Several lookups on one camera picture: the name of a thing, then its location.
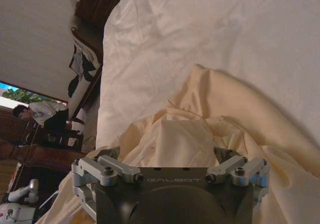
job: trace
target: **silver metal bracket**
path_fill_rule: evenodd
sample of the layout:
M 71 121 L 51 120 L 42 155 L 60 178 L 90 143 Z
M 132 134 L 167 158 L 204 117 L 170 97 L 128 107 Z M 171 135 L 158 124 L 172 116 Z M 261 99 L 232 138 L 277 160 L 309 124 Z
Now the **silver metal bracket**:
M 253 214 L 260 208 L 262 198 L 269 192 L 270 165 L 267 160 L 254 158 L 248 161 L 245 157 L 235 155 L 219 166 L 207 169 L 206 181 L 211 184 L 224 183 L 227 176 L 235 186 L 254 185 Z
M 117 184 L 118 176 L 122 181 L 132 184 L 139 184 L 144 180 L 138 167 L 128 166 L 107 155 L 94 159 L 88 157 L 77 159 L 72 163 L 71 171 L 73 193 L 80 197 L 83 209 L 95 221 L 97 221 L 95 192 L 87 186 L 88 184 L 114 186 Z

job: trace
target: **wrinkled fabric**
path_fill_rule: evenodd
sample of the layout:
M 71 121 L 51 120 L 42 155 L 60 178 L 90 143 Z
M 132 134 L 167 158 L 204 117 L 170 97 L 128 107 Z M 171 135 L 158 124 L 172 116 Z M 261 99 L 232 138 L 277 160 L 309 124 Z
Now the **wrinkled fabric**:
M 269 194 L 253 223 L 320 220 L 320 150 L 258 93 L 219 71 L 195 65 L 179 91 L 152 116 L 133 122 L 117 139 L 119 159 L 138 167 L 214 167 L 213 146 L 271 164 Z M 69 174 L 38 223 L 69 223 L 81 209 Z
M 320 147 L 319 23 L 320 0 L 120 0 L 104 28 L 97 148 L 163 108 L 194 64 L 257 89 Z

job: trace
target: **clothes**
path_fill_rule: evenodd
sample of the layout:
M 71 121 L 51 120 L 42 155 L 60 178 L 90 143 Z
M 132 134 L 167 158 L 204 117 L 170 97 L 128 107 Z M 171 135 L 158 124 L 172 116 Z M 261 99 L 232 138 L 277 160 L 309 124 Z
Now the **clothes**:
M 79 80 L 81 80 L 81 76 L 76 75 L 69 83 L 68 86 L 68 96 L 71 98 L 74 94 L 75 90 L 77 89 Z
M 73 55 L 73 63 L 72 63 L 72 69 L 75 71 L 75 73 L 79 76 L 79 80 L 81 81 L 82 75 L 84 73 L 84 68 L 83 68 L 83 57 L 82 57 L 82 52 L 77 51 Z
M 53 130 L 64 130 L 68 120 L 69 110 L 57 111 L 52 117 L 44 121 L 44 127 Z
M 320 220 L 320 149 L 259 93 L 221 72 L 196 65 L 165 108 L 133 122 L 87 157 L 119 146 L 119 160 L 138 167 L 214 167 L 213 146 L 236 150 L 248 160 L 265 158 L 271 164 L 269 194 L 253 223 Z M 72 188 L 69 173 L 38 224 L 71 221 L 81 210 Z
M 66 106 L 57 102 L 33 102 L 29 104 L 29 108 L 35 112 L 32 118 L 41 126 L 45 124 L 45 121 L 53 117 L 58 111 L 66 110 Z
M 90 61 L 88 61 L 85 55 L 82 55 L 82 67 L 84 79 L 88 82 L 92 82 L 94 77 L 89 72 L 94 71 L 96 68 Z

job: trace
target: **window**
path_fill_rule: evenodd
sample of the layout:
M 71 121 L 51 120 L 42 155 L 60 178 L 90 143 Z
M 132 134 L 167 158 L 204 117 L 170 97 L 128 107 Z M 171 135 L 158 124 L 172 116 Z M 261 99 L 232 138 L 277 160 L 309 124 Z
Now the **window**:
M 19 104 L 28 106 L 29 103 L 43 101 L 57 102 L 55 99 L 0 82 L 0 106 L 13 109 Z

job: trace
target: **wall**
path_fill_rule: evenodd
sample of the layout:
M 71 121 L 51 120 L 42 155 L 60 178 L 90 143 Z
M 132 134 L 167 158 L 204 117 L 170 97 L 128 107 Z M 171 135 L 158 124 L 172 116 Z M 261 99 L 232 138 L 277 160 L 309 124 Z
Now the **wall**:
M 74 72 L 68 0 L 0 0 L 0 80 L 68 100 Z

